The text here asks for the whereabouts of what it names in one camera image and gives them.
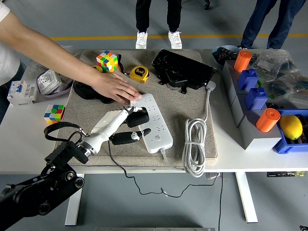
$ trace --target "orange cylinder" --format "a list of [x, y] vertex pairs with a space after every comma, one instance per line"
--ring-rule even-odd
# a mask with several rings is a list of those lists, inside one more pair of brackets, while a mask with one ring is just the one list
[[242, 72], [247, 69], [252, 54], [249, 51], [240, 51], [234, 64], [234, 69]]
[[269, 132], [280, 119], [280, 113], [273, 108], [268, 108], [256, 123], [257, 129], [262, 132]]

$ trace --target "human hand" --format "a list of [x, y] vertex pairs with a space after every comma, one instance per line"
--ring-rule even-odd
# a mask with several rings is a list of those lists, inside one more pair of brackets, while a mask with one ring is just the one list
[[129, 101], [136, 101], [137, 98], [141, 98], [137, 89], [116, 73], [101, 74], [98, 72], [91, 87], [101, 95], [114, 99], [122, 105], [128, 105]]

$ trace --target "white shirt sleeve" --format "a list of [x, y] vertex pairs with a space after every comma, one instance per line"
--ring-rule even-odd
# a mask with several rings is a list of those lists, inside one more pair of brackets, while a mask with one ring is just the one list
[[10, 8], [8, 8], [6, 5], [0, 1], [0, 22], [8, 15], [10, 12]]

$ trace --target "gray box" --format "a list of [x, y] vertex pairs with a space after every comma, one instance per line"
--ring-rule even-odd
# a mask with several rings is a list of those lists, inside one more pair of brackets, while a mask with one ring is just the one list
[[271, 131], [264, 133], [256, 128], [256, 122], [266, 110], [248, 110], [245, 103], [247, 90], [240, 90], [238, 79], [240, 72], [234, 70], [235, 61], [226, 61], [222, 70], [229, 106], [236, 127], [240, 130], [245, 150], [269, 150], [281, 139], [281, 134], [275, 125]]

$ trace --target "white cable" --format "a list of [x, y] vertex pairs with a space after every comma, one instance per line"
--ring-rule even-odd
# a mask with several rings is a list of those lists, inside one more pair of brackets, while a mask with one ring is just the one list
[[[182, 155], [183, 168], [174, 167], [168, 161], [164, 148], [160, 151], [163, 154], [166, 163], [174, 170], [183, 171], [191, 174], [194, 177], [201, 177], [205, 170], [205, 137], [206, 137], [206, 121], [208, 114], [209, 97], [211, 91], [215, 88], [216, 84], [212, 81], [206, 86], [207, 96], [205, 103], [205, 119], [194, 119], [185, 122], [185, 146]], [[193, 128], [196, 131], [196, 142], [193, 142], [192, 131]]]

